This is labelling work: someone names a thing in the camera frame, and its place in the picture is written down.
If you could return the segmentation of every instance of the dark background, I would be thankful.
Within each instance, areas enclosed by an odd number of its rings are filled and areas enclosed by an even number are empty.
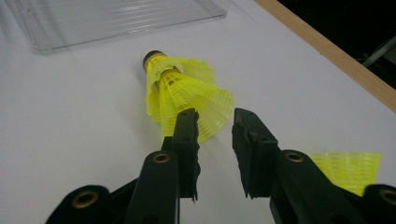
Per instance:
[[[396,35],[391,0],[278,1],[360,63]],[[396,89],[394,63],[381,57],[368,69]]]

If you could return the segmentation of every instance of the shuttlecock cork base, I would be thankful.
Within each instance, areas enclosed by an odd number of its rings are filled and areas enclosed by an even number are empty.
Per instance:
[[[152,50],[143,59],[147,74],[147,112],[161,123],[163,137],[171,136],[177,114],[194,108],[198,142],[213,136],[233,113],[233,94],[216,86],[213,69],[203,61],[168,57]]]

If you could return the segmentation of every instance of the yellow shuttlecock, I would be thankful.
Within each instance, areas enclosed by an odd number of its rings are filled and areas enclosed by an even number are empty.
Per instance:
[[[362,195],[374,184],[382,155],[374,152],[327,152],[309,154],[318,168],[343,189]]]
[[[161,123],[163,136],[173,135],[177,114],[194,108],[198,142],[220,129],[233,113],[233,94],[216,87],[213,69],[195,59],[168,57],[158,50],[146,54],[147,112]]]

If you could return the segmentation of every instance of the wooden edge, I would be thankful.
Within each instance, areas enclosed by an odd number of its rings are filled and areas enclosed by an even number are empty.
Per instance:
[[[396,90],[390,85],[358,63],[276,0],[255,0],[255,2],[323,54],[384,105],[393,110],[393,112],[396,112]]]

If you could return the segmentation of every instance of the shuttlecock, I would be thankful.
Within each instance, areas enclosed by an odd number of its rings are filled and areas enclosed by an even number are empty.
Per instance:
[[[163,136],[171,136],[177,114],[194,108],[198,142],[218,131],[233,113],[233,94],[218,88],[213,69],[203,61],[168,57],[158,50],[143,59],[147,73],[147,112],[161,123]]]
[[[374,152],[327,152],[309,154],[317,167],[340,188],[362,195],[374,184],[382,155]]]

